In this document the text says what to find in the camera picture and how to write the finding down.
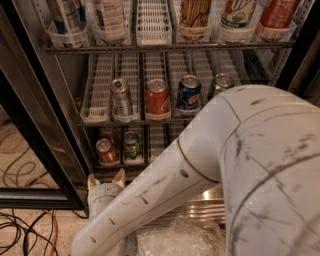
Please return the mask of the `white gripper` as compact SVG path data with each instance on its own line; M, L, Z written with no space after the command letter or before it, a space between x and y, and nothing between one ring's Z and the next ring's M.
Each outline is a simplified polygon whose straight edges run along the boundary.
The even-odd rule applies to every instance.
M125 170L121 168L112 179L113 183L102 183L93 174L88 176L89 218L97 216L118 194L123 191L126 182Z

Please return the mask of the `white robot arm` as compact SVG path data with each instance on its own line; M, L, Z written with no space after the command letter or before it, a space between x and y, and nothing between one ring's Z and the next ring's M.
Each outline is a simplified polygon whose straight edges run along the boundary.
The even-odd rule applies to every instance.
M228 256L320 256L320 109L270 86L218 94L78 231L71 255L103 256L216 183Z

